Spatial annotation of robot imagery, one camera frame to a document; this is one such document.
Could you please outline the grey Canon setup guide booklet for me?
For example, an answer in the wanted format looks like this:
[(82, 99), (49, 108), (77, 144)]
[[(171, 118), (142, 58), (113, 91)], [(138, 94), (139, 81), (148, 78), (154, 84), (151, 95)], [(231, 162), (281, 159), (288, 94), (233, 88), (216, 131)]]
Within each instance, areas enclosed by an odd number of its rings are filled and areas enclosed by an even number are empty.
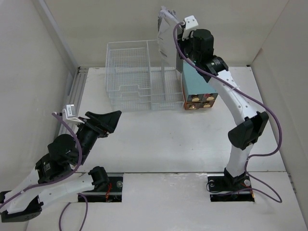
[(176, 68), (177, 70), (182, 74), (183, 73), (183, 59), (179, 53), (179, 48), (180, 48), (180, 45), (179, 45), (179, 42), (178, 42), (178, 34), (179, 34), (179, 29), (176, 29), (176, 32), (175, 32), (175, 35), (176, 35), (176, 40), (177, 40), (177, 45), (178, 45), (178, 48), (176, 47)]

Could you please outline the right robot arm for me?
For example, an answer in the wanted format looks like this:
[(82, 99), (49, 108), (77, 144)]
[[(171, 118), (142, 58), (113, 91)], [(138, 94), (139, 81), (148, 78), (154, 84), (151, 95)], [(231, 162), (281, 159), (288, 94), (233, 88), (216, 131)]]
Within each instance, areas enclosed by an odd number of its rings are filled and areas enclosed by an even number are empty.
[(106, 66), (90, 68), (79, 113), (121, 111), (114, 134), (98, 139), (84, 170), (103, 166), (108, 172), (201, 172), (227, 162), (223, 184), (233, 190), (252, 145), (229, 144), (232, 123), (243, 125), (258, 116), (237, 93), (229, 71), (210, 84), (218, 90), (218, 107), (183, 109), (182, 74), (162, 65), (156, 40), (111, 42)]

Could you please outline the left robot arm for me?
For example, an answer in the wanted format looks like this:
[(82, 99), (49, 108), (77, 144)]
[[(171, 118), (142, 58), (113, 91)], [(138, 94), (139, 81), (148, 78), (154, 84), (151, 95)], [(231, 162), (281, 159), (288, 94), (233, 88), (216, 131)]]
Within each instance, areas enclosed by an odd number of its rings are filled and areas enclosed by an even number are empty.
[(73, 106), (61, 113), (53, 113), (65, 127), (77, 125), (77, 132), (59, 135), (48, 145), (48, 153), (37, 161), (30, 174), (13, 190), (0, 193), (1, 221), (25, 222), (37, 217), (43, 209), (69, 195), (78, 195), (80, 201), (119, 202), (123, 176), (107, 174), (97, 166), (76, 179), (71, 176), (85, 163), (95, 142), (112, 134), (121, 117), (121, 111), (106, 114), (86, 112), (76, 117)]

